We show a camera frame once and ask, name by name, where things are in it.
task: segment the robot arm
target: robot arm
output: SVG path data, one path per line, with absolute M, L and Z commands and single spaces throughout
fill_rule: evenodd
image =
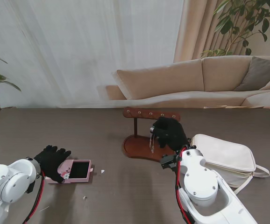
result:
M 150 132 L 158 137 L 160 147 L 167 144 L 176 152 L 175 155 L 164 156 L 160 162 L 163 168 L 176 172 L 177 201 L 187 223 L 256 224 L 223 178 L 216 171 L 204 167 L 205 158 L 196 147 L 190 147 L 178 121 L 160 117 Z M 218 193 L 225 199 L 224 208 L 210 216 L 201 215 L 194 205 L 209 207 L 215 203 Z
M 206 162 L 201 152 L 191 148 L 181 155 L 179 189 L 183 208 L 191 214 L 198 224 L 256 224 L 257 222 L 231 190 L 223 178 L 214 170 L 204 167 Z M 202 207 L 215 203 L 218 191 L 223 195 L 226 206 L 210 215 L 203 216 L 194 205 Z
M 8 216 L 10 204 L 18 201 L 39 176 L 39 163 L 32 159 L 21 159 L 9 166 L 0 164 L 0 224 Z
M 25 192 L 32 191 L 35 180 L 41 172 L 52 180 L 62 183 L 64 179 L 57 169 L 70 154 L 71 151 L 64 148 L 57 150 L 56 146 L 47 146 L 34 159 L 18 160 L 9 166 L 0 164 L 0 224 L 7 218 L 10 204 L 18 201 Z

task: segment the white bag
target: white bag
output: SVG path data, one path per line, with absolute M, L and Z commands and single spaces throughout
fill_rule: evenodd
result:
M 196 145 L 206 159 L 205 166 L 217 171 L 230 187 L 237 188 L 238 194 L 253 178 L 270 176 L 269 170 L 256 165 L 251 150 L 244 145 L 220 140 L 204 134 L 192 138 L 191 145 Z M 256 173 L 256 168 L 263 173 Z

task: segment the jewelry stand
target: jewelry stand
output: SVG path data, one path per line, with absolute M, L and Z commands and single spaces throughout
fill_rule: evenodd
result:
M 149 147 L 150 138 L 137 134 L 137 119 L 157 120 L 159 117 L 166 117 L 180 121 L 181 118 L 179 114 L 126 107 L 123 111 L 123 115 L 126 118 L 134 119 L 134 134 L 128 136 L 122 145 L 122 150 L 127 157 L 159 162 L 163 155 L 174 154 L 174 151 L 172 151 L 168 146 L 160 148 L 158 144 L 154 144 L 154 153 L 152 153 Z

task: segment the wooden base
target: wooden base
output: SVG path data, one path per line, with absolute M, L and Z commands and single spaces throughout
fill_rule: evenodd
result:
M 154 143 L 154 153 L 151 152 L 149 148 L 149 138 L 145 136 L 130 135 L 127 137 L 122 145 L 122 150 L 127 157 L 146 159 L 159 162 L 163 155 L 172 155 L 172 151 L 168 146 L 160 148 L 158 142 L 155 140 Z

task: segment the beige sofa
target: beige sofa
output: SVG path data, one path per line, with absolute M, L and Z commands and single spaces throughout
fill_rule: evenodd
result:
M 259 56 L 269 59 L 270 56 Z M 196 59 L 142 70 L 117 70 L 118 85 L 106 86 L 107 99 L 118 106 L 203 108 L 270 107 L 270 89 L 234 91 L 248 72 L 251 56 Z

